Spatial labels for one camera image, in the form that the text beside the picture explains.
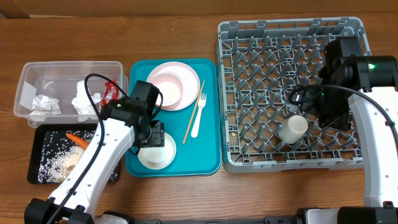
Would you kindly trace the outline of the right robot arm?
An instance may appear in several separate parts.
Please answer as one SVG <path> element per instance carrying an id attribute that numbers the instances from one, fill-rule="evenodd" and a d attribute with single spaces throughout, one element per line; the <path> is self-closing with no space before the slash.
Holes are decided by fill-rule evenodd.
<path id="1" fill-rule="evenodd" d="M 317 85 L 296 86 L 289 103 L 321 127 L 356 126 L 364 162 L 364 206 L 301 208 L 297 223 L 397 224 L 397 60 L 364 55 L 355 37 L 324 48 Z"/>

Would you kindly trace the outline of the small white cup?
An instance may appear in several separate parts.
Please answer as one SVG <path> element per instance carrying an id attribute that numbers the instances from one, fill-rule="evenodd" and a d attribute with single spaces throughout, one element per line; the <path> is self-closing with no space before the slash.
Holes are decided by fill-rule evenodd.
<path id="1" fill-rule="evenodd" d="M 303 116 L 293 115 L 282 123 L 278 136 L 283 142 L 294 144 L 303 137 L 307 129 L 307 120 Z"/>

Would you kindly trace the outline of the white napkin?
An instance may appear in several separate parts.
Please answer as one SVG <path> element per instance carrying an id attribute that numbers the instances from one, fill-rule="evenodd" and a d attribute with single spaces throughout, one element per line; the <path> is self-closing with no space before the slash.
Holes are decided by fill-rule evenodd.
<path id="1" fill-rule="evenodd" d="M 72 99 L 72 105 L 78 114 L 95 114 L 94 108 L 85 91 L 84 80 L 76 84 L 76 97 Z"/>
<path id="2" fill-rule="evenodd" d="M 35 96 L 32 102 L 31 115 L 56 115 L 61 114 L 59 100 L 45 95 Z"/>

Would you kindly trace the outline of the orange carrot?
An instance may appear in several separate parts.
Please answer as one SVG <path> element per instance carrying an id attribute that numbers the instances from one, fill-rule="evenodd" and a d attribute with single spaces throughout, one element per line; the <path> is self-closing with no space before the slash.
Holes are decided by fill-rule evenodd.
<path id="1" fill-rule="evenodd" d="M 82 149 L 86 150 L 87 147 L 89 146 L 89 143 L 86 142 L 84 139 L 79 138 L 76 135 L 70 134 L 70 133 L 66 133 L 66 137 L 68 139 L 70 139 L 71 141 L 73 141 L 75 144 L 77 144 L 79 147 L 81 147 Z"/>

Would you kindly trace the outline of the pink plate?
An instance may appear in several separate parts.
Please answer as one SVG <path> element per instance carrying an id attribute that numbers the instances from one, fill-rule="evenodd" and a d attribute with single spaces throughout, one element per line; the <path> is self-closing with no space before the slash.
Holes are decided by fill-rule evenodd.
<path id="1" fill-rule="evenodd" d="M 161 106 L 163 110 L 182 110 L 190 106 L 196 100 L 200 90 L 200 79 L 191 66 L 182 62 L 165 62 L 155 67 L 155 69 L 150 72 L 148 78 L 160 75 L 161 73 L 169 73 L 177 76 L 181 80 L 183 87 L 180 101 L 172 106 Z"/>

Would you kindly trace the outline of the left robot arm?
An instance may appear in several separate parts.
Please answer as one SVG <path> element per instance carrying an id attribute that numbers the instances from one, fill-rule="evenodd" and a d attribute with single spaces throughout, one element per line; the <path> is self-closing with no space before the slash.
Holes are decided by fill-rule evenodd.
<path id="1" fill-rule="evenodd" d="M 102 108 L 89 146 L 70 175 L 47 200 L 33 198 L 24 214 L 25 223 L 94 223 L 96 206 L 110 175 L 132 147 L 163 146 L 163 131 L 154 118 L 160 90 L 137 81 L 131 96 L 111 100 Z"/>

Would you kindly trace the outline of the white bowl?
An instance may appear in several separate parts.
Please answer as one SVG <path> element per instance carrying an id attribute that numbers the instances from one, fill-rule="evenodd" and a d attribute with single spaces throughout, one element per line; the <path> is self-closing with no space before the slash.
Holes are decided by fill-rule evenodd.
<path id="1" fill-rule="evenodd" d="M 177 154 L 177 145 L 168 133 L 164 134 L 164 146 L 144 147 L 138 154 L 140 163 L 148 169 L 159 170 L 172 163 Z"/>

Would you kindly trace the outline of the red snack wrapper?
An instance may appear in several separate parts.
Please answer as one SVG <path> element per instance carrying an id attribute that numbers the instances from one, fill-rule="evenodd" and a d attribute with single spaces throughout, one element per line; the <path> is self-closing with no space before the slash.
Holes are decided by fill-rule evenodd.
<path id="1" fill-rule="evenodd" d="M 111 100 L 117 100 L 119 97 L 119 89 L 111 82 L 105 83 L 105 90 L 100 101 L 99 109 L 109 103 Z"/>

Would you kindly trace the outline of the rice and peanut shells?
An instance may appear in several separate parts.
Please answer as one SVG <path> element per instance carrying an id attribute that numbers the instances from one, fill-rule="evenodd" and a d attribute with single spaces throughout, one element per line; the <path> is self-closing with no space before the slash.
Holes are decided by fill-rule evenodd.
<path id="1" fill-rule="evenodd" d="M 37 181 L 40 184 L 56 184 L 64 181 L 85 150 L 66 137 L 70 133 L 90 142 L 94 130 L 46 131 L 40 149 Z"/>

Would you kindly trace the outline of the small pink bowl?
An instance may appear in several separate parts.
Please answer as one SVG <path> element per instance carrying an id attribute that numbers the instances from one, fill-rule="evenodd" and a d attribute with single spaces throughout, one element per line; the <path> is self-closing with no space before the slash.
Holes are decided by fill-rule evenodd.
<path id="1" fill-rule="evenodd" d="M 159 89 L 162 96 L 157 97 L 156 105 L 162 107 L 175 105 L 180 101 L 183 93 L 181 80 L 172 74 L 161 73 L 148 78 L 147 81 Z"/>

